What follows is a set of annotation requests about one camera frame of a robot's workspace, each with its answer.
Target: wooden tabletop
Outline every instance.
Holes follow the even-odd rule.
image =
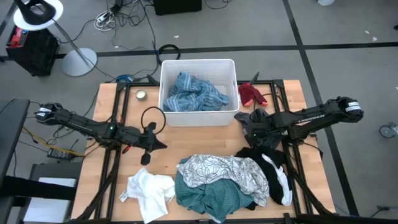
[[[301,89],[300,81],[285,80],[285,91],[289,101],[290,110],[298,111],[306,108],[303,91]],[[262,93],[270,93],[269,85],[255,85],[255,87]],[[138,101],[135,97],[137,90],[145,90],[147,92],[146,101]],[[116,84],[101,84],[96,101],[96,107],[93,119],[96,121],[104,121],[111,116],[114,95],[116,93]],[[119,102],[119,117],[123,103],[123,96]],[[269,106],[265,110],[271,114],[274,113],[274,105],[271,96],[266,96]],[[134,87],[131,88],[129,104],[127,109],[126,126],[134,126],[141,128],[141,114],[150,107],[157,106],[159,100],[159,87]],[[252,107],[243,108],[241,111],[251,113]],[[150,121],[157,123],[157,130],[163,125],[163,116],[157,110],[149,110],[144,117],[144,125],[149,124]],[[167,145],[167,149],[156,150],[151,153],[150,164],[146,166],[151,174],[171,175],[175,177],[177,172],[176,165],[181,159],[187,158],[193,154],[213,154],[217,156],[235,155],[242,147],[247,147],[248,144],[244,139],[242,127],[235,119],[229,126],[221,127],[187,127],[187,128],[173,128],[166,125],[165,129],[157,135],[157,138]],[[307,138],[305,142],[317,146],[315,138]],[[302,158],[302,164],[305,171],[307,185],[312,192],[317,196],[321,203],[331,212],[334,212],[333,201],[331,199],[330,189],[326,179],[325,171],[323,169],[322,161],[317,149],[302,145],[299,147]],[[103,148],[99,148],[91,153],[83,161],[81,168],[80,179],[78,183],[76,198],[72,211],[72,218],[79,216],[87,205],[91,202],[94,195],[97,193],[101,169],[104,159]],[[142,165],[140,165],[141,156],[144,150],[139,148],[131,148],[126,154],[121,155],[118,181],[116,184],[116,193],[114,199],[112,221],[141,221],[141,213],[139,211],[138,200],[129,198],[124,203],[119,199],[127,187],[127,178],[134,175]],[[111,162],[109,169],[112,166],[113,156],[111,155]],[[302,211],[305,211],[305,204],[302,197],[302,191],[298,188],[299,201]],[[106,214],[106,207],[108,206],[109,189],[104,195],[103,208],[101,216]],[[293,205],[285,207],[276,204],[271,198],[268,200],[267,207],[257,206],[255,211],[250,211],[242,208],[232,215],[228,215],[227,219],[242,219],[242,218],[282,218],[283,213],[290,213],[291,217],[295,216]],[[207,215],[189,211],[186,208],[179,206],[174,199],[167,204],[169,214],[161,217],[158,220],[199,220],[208,219]]]

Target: black case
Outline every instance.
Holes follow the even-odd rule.
[[[155,12],[166,14],[201,11],[201,0],[154,0]]]
[[[8,56],[32,76],[50,75],[59,47],[57,39],[48,29],[27,31],[20,41],[21,46],[11,47],[16,29],[14,26],[7,42]]]

